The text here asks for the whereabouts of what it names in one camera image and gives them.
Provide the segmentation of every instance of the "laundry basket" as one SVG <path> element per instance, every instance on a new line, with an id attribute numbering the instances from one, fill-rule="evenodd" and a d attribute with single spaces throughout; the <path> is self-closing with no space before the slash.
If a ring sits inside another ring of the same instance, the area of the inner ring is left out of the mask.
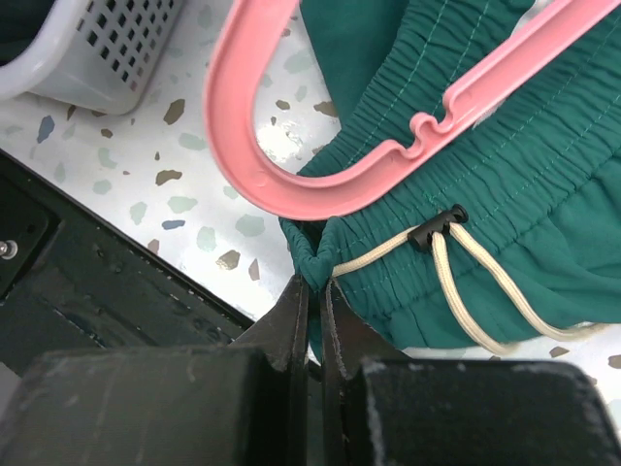
<path id="1" fill-rule="evenodd" d="M 22 92 L 107 114 L 132 110 L 183 0 L 56 0 L 30 47 L 0 67 L 0 100 Z"/>

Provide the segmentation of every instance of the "drawstring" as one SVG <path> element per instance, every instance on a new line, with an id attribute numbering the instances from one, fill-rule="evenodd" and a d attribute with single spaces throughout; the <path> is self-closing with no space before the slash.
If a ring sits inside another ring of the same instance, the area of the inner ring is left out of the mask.
<path id="1" fill-rule="evenodd" d="M 511 279 L 505 269 L 501 267 L 494 257 L 492 257 L 492 255 L 485 250 L 462 225 L 451 221 L 447 223 L 446 226 L 447 228 L 444 230 L 447 229 L 450 236 L 455 238 L 479 264 L 489 271 L 496 283 L 503 289 L 505 294 L 515 305 L 519 313 L 526 318 L 541 335 L 558 341 L 568 341 L 586 337 L 606 327 L 605 324 L 598 323 L 562 329 L 547 324 L 533 310 L 522 291 Z M 350 260 L 349 262 L 337 265 L 333 270 L 332 276 L 339 277 L 375 262 L 391 250 L 406 243 L 411 236 L 410 234 L 416 230 L 416 228 L 418 228 L 418 226 L 409 228 L 379 245 L 374 250 L 370 250 L 366 254 Z M 440 285 L 446 302 L 448 303 L 448 307 L 468 336 L 486 350 L 498 355 L 509 354 L 515 350 L 516 345 L 501 344 L 485 333 L 469 313 L 453 280 L 453 274 L 448 261 L 448 251 L 446 250 L 446 239 L 440 231 L 431 232 L 431 249 L 438 279 L 440 280 Z"/>

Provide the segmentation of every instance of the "speckled tabletop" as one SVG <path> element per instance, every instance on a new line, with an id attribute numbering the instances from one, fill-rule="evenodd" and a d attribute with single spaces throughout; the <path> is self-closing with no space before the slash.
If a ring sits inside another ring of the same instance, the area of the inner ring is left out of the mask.
<path id="1" fill-rule="evenodd" d="M 187 0 L 139 107 L 105 116 L 31 94 L 0 103 L 0 147 L 128 236 L 252 318 L 293 273 L 278 221 L 221 176 L 208 148 L 201 93 L 230 0 Z M 260 146 L 294 172 L 339 130 L 300 16 L 285 30 L 257 97 Z M 410 355 L 489 358 L 483 349 Z M 512 358 L 584 370 L 621 429 L 621 326 L 587 341 L 538 338 Z"/>

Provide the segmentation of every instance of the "green fabric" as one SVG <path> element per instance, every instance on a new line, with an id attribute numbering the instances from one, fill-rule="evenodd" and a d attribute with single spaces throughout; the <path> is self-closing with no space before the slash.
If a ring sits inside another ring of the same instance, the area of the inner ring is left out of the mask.
<path id="1" fill-rule="evenodd" d="M 30 45 L 48 16 L 53 0 L 2 0 L 0 66 Z"/>
<path id="2" fill-rule="evenodd" d="M 410 144 L 410 117 L 441 119 L 443 91 L 506 39 L 532 3 L 410 1 L 355 111 L 301 174 L 339 172 L 385 139 Z M 620 18 L 617 9 L 372 206 L 327 222 L 282 220 L 296 270 L 319 289 L 336 264 L 459 203 L 470 214 L 466 228 L 548 323 L 621 322 Z M 315 52 L 320 63 L 332 53 Z M 330 88 L 335 102 L 337 89 Z M 456 242 L 448 252 L 462 298 L 489 335 L 501 342 L 537 335 Z M 473 344 L 448 309 L 429 254 L 404 245 L 339 282 L 352 308 L 398 348 Z"/>
<path id="3" fill-rule="evenodd" d="M 407 5 L 408 0 L 302 2 L 310 42 L 342 119 L 390 52 Z"/>

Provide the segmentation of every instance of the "hanger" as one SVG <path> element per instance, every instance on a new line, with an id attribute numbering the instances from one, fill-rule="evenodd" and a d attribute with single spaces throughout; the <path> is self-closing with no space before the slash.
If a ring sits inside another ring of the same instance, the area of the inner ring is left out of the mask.
<path id="1" fill-rule="evenodd" d="M 346 170 L 305 178 L 282 170 L 256 141 L 254 94 L 299 0 L 236 0 L 224 24 L 204 94 L 212 154 L 243 197 L 298 220 L 344 216 L 373 203 L 502 102 L 621 0 L 555 0 L 444 93 L 445 117 L 418 113 L 414 143 L 387 140 Z"/>

